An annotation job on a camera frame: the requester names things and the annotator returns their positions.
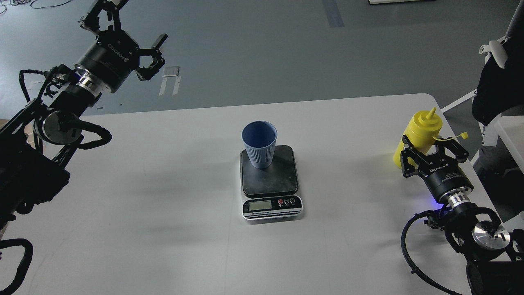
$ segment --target kitchen scale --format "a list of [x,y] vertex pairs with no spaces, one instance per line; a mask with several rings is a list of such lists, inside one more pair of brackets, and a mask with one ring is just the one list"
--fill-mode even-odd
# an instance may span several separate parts
[[242,216],[247,220],[290,218],[302,213],[293,149],[275,147],[273,162],[265,169],[251,165],[246,150],[240,153]]

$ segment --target white table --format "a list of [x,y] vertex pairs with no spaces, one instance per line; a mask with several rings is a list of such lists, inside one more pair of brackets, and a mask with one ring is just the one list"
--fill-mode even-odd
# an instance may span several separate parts
[[[399,245],[414,213],[440,205],[392,161],[411,116],[432,107],[408,94],[84,117],[113,140],[78,151],[70,184],[9,225],[5,238],[35,246],[18,294],[440,294],[410,274]],[[240,133],[255,120],[294,149],[297,220],[241,216]],[[446,122],[441,135],[453,135]],[[461,167],[472,201],[492,208]],[[469,293],[442,232],[415,223],[408,249],[434,280]],[[20,255],[4,251],[2,286]]]
[[520,170],[524,171],[524,116],[500,117],[494,127]]

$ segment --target yellow bottle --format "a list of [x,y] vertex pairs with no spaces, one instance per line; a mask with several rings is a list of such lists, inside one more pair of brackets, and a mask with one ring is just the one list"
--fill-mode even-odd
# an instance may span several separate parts
[[[409,140],[419,152],[426,154],[435,143],[434,136],[439,135],[440,129],[442,128],[442,119],[435,114],[436,108],[431,111],[420,111],[417,112],[413,118],[409,121],[405,135],[408,136]],[[400,166],[400,152],[404,149],[404,143],[400,139],[397,150],[393,155],[393,161]],[[411,165],[415,165],[412,159],[409,159]]]

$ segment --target blue cup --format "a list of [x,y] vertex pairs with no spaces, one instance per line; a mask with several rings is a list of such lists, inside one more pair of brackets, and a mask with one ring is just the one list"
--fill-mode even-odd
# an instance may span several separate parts
[[264,169],[271,165],[277,142],[277,129],[266,121],[249,123],[242,130],[242,141],[251,164]]

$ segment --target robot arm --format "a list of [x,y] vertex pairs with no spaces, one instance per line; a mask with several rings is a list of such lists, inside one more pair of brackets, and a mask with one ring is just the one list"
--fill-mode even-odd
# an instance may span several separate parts
[[[0,129],[0,230],[16,219],[15,212],[28,214],[34,205],[51,201],[67,185],[70,173],[65,167],[77,149],[92,149],[111,140],[108,130],[80,120],[83,112],[95,105],[102,91],[115,93],[133,70],[140,80],[150,80],[165,64],[160,47],[166,34],[161,34],[152,48],[140,49],[121,29],[118,12],[127,1],[96,0],[93,3],[80,20],[80,26],[94,33],[96,41],[73,69],[59,65],[45,72],[20,71],[20,85],[28,104]],[[100,31],[98,15],[103,10],[112,24]],[[153,62],[148,67],[140,67],[140,56],[151,56]],[[25,88],[25,73],[46,77],[38,96],[32,100]],[[52,91],[52,86],[60,91]],[[43,95],[53,98],[49,106],[43,103]],[[35,149],[27,144],[24,134],[24,127],[32,122],[34,134],[39,137],[35,140]],[[101,139],[82,143],[82,131],[96,133]],[[53,159],[48,159],[42,154],[42,140],[63,148]],[[15,280],[0,293],[12,294],[20,286],[32,257],[32,247],[28,245],[28,241],[0,241],[0,249],[26,248]]]
[[[467,160],[468,152],[454,139],[436,141],[434,154],[417,151],[407,136],[402,137],[405,149],[400,153],[404,177],[419,175],[442,209],[416,214],[404,227],[401,236],[402,253],[406,262],[427,283],[448,293],[457,294],[426,276],[411,260],[406,248],[406,234],[413,222],[420,218],[433,229],[444,231],[446,240],[467,261],[466,274],[473,295],[522,294],[524,286],[520,275],[524,273],[523,253],[517,252],[512,241],[524,246],[524,230],[509,233],[501,225],[498,215],[489,208],[478,207],[468,194],[473,185],[459,168]],[[455,158],[447,156],[445,149]],[[411,165],[408,158],[418,166]],[[487,214],[490,220],[479,221],[477,216]],[[491,261],[506,253],[511,261]]]

